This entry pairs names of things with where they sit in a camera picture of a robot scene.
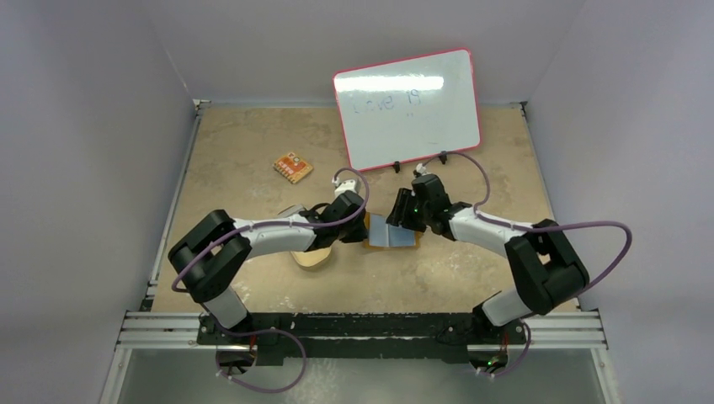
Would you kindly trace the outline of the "yellow leather card holder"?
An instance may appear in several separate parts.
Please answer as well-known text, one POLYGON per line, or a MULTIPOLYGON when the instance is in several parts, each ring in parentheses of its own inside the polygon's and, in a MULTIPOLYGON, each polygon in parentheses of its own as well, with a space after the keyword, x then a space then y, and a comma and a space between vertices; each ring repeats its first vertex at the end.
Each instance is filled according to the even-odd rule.
POLYGON ((367 213, 365 226, 368 231, 367 238, 363 241, 365 247, 376 249, 419 247, 422 233, 389 225, 382 215, 367 213))

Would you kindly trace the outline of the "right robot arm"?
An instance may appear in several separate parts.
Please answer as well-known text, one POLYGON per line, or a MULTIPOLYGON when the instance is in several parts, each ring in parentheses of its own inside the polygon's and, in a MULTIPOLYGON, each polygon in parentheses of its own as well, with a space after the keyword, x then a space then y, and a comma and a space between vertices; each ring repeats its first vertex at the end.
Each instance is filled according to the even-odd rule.
POLYGON ((431 173, 397 191, 386 221, 411 231, 430 230, 507 259, 513 289, 498 292, 472 310, 472 330, 485 343, 502 336, 512 321, 545 315, 589 285, 588 270, 555 221, 507 221, 466 202, 453 202, 440 178, 431 173))

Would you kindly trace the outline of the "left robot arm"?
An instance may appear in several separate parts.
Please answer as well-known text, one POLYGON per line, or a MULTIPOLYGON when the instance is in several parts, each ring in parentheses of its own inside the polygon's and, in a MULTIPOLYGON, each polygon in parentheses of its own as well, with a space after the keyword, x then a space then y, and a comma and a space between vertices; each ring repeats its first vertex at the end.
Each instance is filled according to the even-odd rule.
POLYGON ((169 250, 168 261, 177 273, 171 288, 189 294, 212 315, 229 343, 243 343, 250 336, 251 314, 232 288, 243 264, 274 253, 361 242, 368 235, 365 205, 357 192, 347 190, 331 203, 273 220, 238 220, 214 210, 169 250))

